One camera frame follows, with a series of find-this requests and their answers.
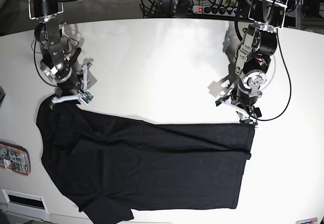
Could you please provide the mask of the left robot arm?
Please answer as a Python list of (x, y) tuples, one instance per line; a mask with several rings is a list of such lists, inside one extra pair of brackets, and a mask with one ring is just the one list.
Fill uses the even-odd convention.
[(257, 127), (261, 110), (255, 106), (271, 56), (278, 46), (277, 32), (283, 27), (289, 0), (238, 0), (234, 28), (239, 39), (233, 57), (235, 81), (219, 93), (216, 105), (232, 107), (241, 124)]

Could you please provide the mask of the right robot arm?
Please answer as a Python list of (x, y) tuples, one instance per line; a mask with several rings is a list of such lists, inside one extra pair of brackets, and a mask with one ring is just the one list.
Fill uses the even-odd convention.
[(63, 11), (63, 0), (28, 0), (29, 18), (39, 22), (33, 47), (39, 47), (42, 58), (34, 64), (40, 78), (55, 88), (50, 107), (67, 101), (87, 105), (94, 98), (89, 90), (92, 62), (77, 62), (82, 49), (79, 41), (66, 33), (67, 24), (58, 21)]

